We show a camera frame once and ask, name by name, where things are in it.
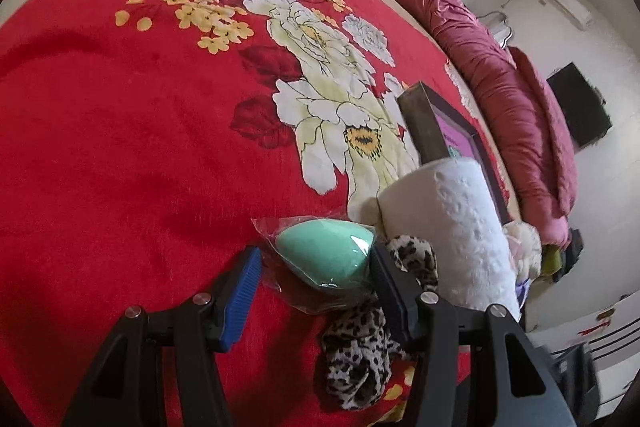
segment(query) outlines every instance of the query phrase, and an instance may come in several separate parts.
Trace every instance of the metal screw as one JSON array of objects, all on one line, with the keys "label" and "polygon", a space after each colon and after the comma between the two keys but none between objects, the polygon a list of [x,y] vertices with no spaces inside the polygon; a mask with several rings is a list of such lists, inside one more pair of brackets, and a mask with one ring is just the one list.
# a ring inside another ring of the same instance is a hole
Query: metal screw
[{"label": "metal screw", "polygon": [[135,319],[136,317],[140,317],[142,313],[142,308],[140,306],[129,306],[125,312],[124,316],[128,319]]},{"label": "metal screw", "polygon": [[198,306],[204,306],[205,304],[209,304],[211,302],[211,295],[208,293],[196,293],[193,296],[193,303]]},{"label": "metal screw", "polygon": [[507,316],[507,308],[505,308],[502,304],[492,304],[489,306],[489,311],[494,317],[503,318]]},{"label": "metal screw", "polygon": [[438,302],[438,294],[434,292],[422,292],[420,294],[420,300],[425,304],[435,304]]}]

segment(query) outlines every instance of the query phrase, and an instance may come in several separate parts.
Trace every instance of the red comforter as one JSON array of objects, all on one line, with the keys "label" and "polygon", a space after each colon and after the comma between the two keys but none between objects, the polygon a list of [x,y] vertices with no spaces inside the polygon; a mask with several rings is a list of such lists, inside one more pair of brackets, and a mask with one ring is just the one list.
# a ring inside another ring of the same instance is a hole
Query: red comforter
[{"label": "red comforter", "polygon": [[[206,288],[256,240],[250,218],[374,219],[416,166],[398,87],[423,80],[474,122],[447,60],[381,0],[28,1],[0,28],[0,375],[34,425],[59,425],[127,306]],[[258,290],[218,357],[235,425],[401,408],[402,367],[375,407],[335,411],[325,324]]]},{"label": "red comforter", "polygon": [[569,241],[577,194],[574,147],[551,88],[527,55],[503,50],[461,0],[397,0],[464,76],[494,136],[522,219],[544,245]]}]

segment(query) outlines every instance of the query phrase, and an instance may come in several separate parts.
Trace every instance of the green cloth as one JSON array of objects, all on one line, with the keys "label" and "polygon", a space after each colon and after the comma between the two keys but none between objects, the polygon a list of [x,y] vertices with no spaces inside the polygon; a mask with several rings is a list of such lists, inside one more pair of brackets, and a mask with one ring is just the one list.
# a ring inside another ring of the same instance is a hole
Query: green cloth
[{"label": "green cloth", "polygon": [[542,249],[542,270],[540,275],[551,276],[562,268],[560,247],[545,245]]}]

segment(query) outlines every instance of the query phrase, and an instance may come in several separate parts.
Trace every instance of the bed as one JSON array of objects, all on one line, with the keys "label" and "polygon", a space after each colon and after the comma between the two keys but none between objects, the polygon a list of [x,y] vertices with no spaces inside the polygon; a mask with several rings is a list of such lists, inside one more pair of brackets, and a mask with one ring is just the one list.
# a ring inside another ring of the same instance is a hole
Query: bed
[{"label": "bed", "polygon": [[[251,217],[375,224],[377,192],[417,166],[385,102],[418,80],[481,131],[518,218],[473,96],[393,0],[2,1],[0,375],[29,420],[59,425],[122,311],[206,288],[256,239]],[[235,425],[401,410],[406,365],[370,409],[324,397],[325,325],[258,290],[218,357]]]}]

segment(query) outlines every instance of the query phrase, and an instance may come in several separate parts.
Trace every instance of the pink pillow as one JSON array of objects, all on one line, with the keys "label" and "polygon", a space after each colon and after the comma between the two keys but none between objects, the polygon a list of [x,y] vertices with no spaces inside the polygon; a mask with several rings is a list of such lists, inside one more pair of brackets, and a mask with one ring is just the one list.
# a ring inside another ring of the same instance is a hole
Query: pink pillow
[{"label": "pink pillow", "polygon": [[396,0],[443,48],[465,78],[509,172],[524,221],[544,245],[569,241],[566,216],[577,171],[553,92],[526,55],[502,49],[460,0]]}]

